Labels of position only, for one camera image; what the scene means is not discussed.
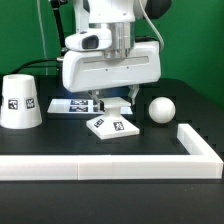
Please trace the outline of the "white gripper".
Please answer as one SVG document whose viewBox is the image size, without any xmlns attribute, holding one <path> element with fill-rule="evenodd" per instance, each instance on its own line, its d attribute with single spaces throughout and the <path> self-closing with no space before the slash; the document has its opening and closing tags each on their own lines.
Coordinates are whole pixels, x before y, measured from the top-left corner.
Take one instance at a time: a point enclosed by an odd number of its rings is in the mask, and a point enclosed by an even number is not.
<svg viewBox="0 0 224 224">
<path fill-rule="evenodd" d="M 68 36 L 65 45 L 69 51 L 63 59 L 63 85 L 70 92 L 92 90 L 97 110 L 101 107 L 98 90 L 131 85 L 128 97 L 135 104 L 139 92 L 136 84 L 156 82 L 161 76 L 157 41 L 137 42 L 127 56 L 107 58 L 111 31 L 91 28 Z"/>
</svg>

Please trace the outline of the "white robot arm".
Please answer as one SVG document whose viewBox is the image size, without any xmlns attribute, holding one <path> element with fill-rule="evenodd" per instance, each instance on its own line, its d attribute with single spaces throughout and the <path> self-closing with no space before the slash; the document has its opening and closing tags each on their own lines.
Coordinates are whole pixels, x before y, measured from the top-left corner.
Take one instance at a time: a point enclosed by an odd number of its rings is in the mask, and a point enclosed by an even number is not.
<svg viewBox="0 0 224 224">
<path fill-rule="evenodd" d="M 62 80 L 71 92 L 87 91 L 99 109 L 106 102 L 98 91 L 127 86 L 134 98 L 142 83 L 161 76 L 161 37 L 134 35 L 138 18 L 148 22 L 163 16 L 172 0 L 74 0 L 77 31 L 65 39 Z"/>
</svg>

